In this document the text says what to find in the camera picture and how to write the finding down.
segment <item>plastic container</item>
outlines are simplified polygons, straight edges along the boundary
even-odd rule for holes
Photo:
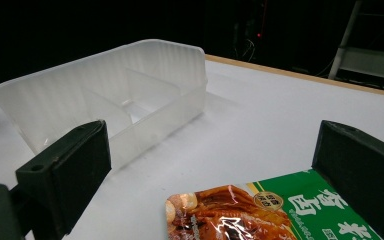
[[[105,120],[117,169],[200,114],[206,85],[202,49],[144,40],[0,84],[0,108],[35,154]]]

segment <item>white tabletop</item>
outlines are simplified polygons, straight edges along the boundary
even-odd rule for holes
[[[206,61],[204,112],[113,170],[64,239],[166,239],[172,194],[311,168],[321,120],[384,141],[384,94]],[[33,153],[0,110],[0,183]]]

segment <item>green label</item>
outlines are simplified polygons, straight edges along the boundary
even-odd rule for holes
[[[298,239],[381,239],[314,170],[253,183],[283,198]]]

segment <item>snack bag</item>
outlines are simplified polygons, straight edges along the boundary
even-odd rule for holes
[[[314,170],[175,194],[168,239],[381,239]]]

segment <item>translucent plastic box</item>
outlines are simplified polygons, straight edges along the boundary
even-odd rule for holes
[[[0,84],[0,107],[35,154],[104,119],[117,169],[200,114],[206,85],[202,49],[144,40]]]

